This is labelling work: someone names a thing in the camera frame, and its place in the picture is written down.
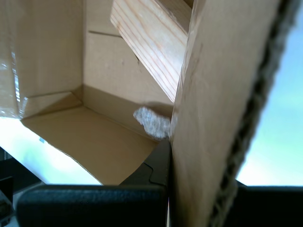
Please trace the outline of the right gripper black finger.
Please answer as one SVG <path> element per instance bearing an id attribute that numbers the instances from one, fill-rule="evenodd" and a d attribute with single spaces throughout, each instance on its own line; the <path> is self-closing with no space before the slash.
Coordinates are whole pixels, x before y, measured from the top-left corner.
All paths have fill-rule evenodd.
<path id="1" fill-rule="evenodd" d="M 227 216 L 228 227 L 301 227 L 301 186 L 247 186 L 240 182 Z"/>
<path id="2" fill-rule="evenodd" d="M 164 227 L 171 145 L 162 140 L 119 185 L 43 185 L 17 203 L 22 227 Z"/>

